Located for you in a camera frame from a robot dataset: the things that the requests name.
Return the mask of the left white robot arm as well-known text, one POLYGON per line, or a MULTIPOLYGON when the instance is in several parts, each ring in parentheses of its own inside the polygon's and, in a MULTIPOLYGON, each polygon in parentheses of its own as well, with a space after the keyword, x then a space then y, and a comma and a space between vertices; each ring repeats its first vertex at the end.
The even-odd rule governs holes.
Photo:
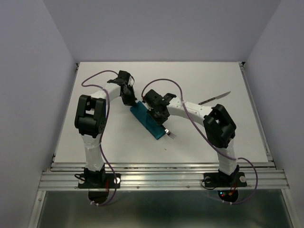
POLYGON ((122 70, 116 75, 104 87, 86 85, 86 79, 81 86, 96 87, 99 90, 91 95, 81 95, 77 104, 75 128, 83 139, 86 159, 84 174, 79 179, 83 184, 94 187, 105 184, 105 163, 100 151, 100 140, 109 116, 110 102, 120 97, 125 106, 134 106, 137 100, 132 85, 133 76, 122 70))

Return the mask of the teal cloth napkin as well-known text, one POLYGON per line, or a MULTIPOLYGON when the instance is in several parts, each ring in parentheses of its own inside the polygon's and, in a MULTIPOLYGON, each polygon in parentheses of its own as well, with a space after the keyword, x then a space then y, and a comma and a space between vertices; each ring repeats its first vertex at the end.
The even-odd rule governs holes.
POLYGON ((135 106, 130 108, 130 111, 156 140, 162 138, 166 134, 164 128, 157 125, 151 118, 148 114, 148 108, 142 102, 137 102, 135 106))

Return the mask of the metal fork black handle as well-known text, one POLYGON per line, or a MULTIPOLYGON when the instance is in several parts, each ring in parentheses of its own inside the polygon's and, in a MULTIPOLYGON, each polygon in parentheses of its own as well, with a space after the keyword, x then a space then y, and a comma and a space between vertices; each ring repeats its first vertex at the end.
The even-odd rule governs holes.
POLYGON ((173 134, 170 130, 168 130, 168 129, 164 129, 165 130, 165 132, 166 132, 166 134, 170 137, 170 138, 175 138, 176 137, 176 135, 175 134, 173 134))

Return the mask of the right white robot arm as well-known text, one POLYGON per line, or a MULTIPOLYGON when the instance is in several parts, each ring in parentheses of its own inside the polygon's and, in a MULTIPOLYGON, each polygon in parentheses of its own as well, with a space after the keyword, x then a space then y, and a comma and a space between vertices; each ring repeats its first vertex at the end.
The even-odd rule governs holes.
POLYGON ((220 183, 230 185, 235 181, 235 173, 239 170, 233 148, 237 126, 224 106, 201 106, 185 101, 183 94, 162 96, 153 89, 142 98, 148 105, 147 113, 158 125, 163 125, 171 115, 189 119, 218 154, 220 183))

